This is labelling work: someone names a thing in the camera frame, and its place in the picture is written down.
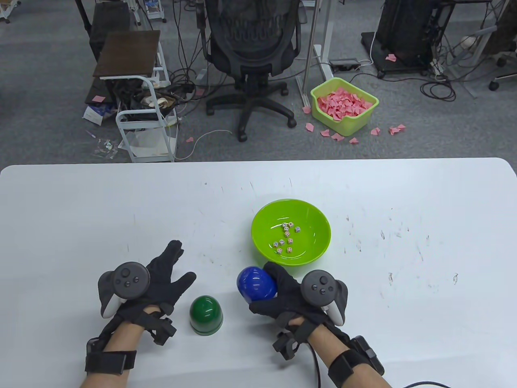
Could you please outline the person's left hand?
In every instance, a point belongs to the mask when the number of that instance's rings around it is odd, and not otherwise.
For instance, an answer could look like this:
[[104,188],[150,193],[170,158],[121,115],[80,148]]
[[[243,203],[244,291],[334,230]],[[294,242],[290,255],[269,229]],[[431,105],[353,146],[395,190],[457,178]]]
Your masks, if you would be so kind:
[[140,297],[123,303],[115,314],[124,321],[143,327],[159,346],[176,333],[169,316],[179,298],[196,280],[194,272],[187,272],[176,281],[171,280],[173,268],[182,255],[182,242],[170,241],[163,253],[146,266],[150,275],[148,289]]

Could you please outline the person's right hand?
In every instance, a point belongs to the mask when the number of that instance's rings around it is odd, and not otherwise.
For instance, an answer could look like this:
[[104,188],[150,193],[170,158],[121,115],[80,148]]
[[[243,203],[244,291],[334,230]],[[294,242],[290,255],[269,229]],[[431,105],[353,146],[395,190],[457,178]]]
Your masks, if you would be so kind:
[[342,344],[325,325],[327,316],[321,308],[307,303],[301,293],[301,285],[285,268],[267,262],[264,271],[277,285],[277,296],[273,299],[252,302],[249,309],[254,314],[268,316],[283,329],[273,348],[286,359],[294,357],[295,344],[307,343],[329,366],[347,347]]

